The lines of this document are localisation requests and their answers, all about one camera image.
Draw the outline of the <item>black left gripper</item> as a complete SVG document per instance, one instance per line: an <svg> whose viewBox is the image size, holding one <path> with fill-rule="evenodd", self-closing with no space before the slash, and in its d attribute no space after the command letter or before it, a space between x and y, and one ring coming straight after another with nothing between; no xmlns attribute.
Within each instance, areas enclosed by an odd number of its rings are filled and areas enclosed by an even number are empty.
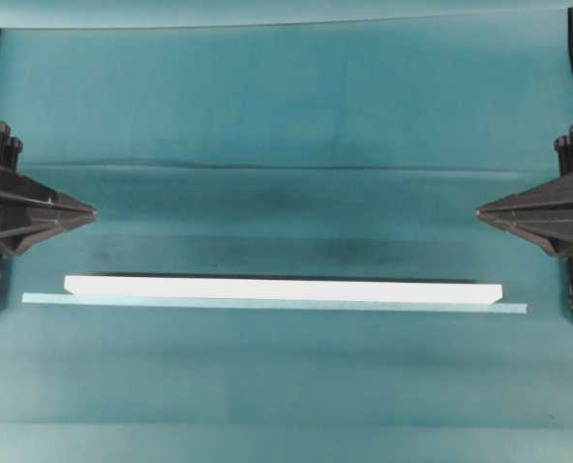
<svg viewBox="0 0 573 463"><path fill-rule="evenodd" d="M92 223L96 210L16 171L22 142L0 122L0 252L21 256L32 246Z"/></svg>

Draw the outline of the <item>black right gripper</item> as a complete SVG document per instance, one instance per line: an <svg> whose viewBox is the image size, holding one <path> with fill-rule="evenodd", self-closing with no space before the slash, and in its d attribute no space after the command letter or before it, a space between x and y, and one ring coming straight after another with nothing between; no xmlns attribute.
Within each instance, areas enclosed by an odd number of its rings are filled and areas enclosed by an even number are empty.
<svg viewBox="0 0 573 463"><path fill-rule="evenodd" d="M554 142L560 177L480 206L477 217L558 259L573 256L573 124Z"/></svg>

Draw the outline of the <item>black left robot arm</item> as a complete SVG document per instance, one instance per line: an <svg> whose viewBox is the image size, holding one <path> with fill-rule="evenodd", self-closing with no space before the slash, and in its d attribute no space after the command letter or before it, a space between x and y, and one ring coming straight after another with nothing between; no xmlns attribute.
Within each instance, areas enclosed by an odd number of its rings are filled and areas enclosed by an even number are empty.
<svg viewBox="0 0 573 463"><path fill-rule="evenodd" d="M96 219L96 210L17 171L21 140L0 122L0 286L4 261Z"/></svg>

